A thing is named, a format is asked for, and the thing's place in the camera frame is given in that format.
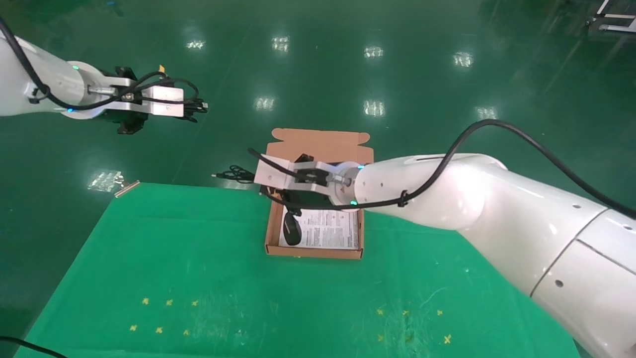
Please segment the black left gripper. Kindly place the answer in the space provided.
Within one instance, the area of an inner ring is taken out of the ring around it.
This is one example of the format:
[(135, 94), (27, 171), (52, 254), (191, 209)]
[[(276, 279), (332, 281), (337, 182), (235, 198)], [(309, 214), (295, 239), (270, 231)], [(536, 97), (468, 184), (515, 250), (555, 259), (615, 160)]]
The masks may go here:
[[(102, 74), (109, 77), (130, 79), (134, 82), (137, 81), (137, 76), (134, 74), (134, 71), (130, 67), (116, 66), (113, 73), (102, 71)], [(208, 107), (208, 104), (202, 99), (193, 100), (188, 103), (189, 111), (184, 111), (182, 120), (187, 120), (192, 123), (198, 123), (198, 120), (195, 118), (197, 111), (207, 111)], [(148, 113), (135, 111), (105, 110), (102, 113), (102, 120), (119, 125), (117, 134), (121, 135), (136, 134), (136, 132), (143, 129), (148, 118)]]

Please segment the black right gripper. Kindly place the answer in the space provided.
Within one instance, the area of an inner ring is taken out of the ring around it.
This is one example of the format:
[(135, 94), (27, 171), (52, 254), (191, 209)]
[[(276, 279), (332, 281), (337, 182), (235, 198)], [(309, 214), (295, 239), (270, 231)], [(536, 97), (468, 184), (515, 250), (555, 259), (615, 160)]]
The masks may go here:
[[(289, 172), (294, 170), (293, 165), (297, 165), (299, 163), (309, 163), (314, 162), (315, 159), (312, 156), (307, 154), (301, 154), (295, 161), (291, 162), (289, 160), (284, 160), (278, 157), (271, 157), (271, 161), (275, 162), (278, 166), (284, 167)], [(312, 180), (301, 179), (300, 176), (311, 177)], [(289, 185), (298, 185), (300, 184), (311, 184), (315, 181), (319, 183), (326, 184), (326, 173), (321, 172), (315, 168), (309, 169), (300, 169), (300, 174), (289, 175), (286, 174), (286, 186)], [(323, 195), (322, 193), (310, 192), (306, 190), (295, 190), (288, 188), (271, 188), (271, 197), (275, 198), (276, 202), (284, 201), (287, 204), (291, 204), (292, 207), (289, 210), (292, 213), (300, 213), (301, 210), (299, 207), (323, 207), (331, 204), (328, 197)]]

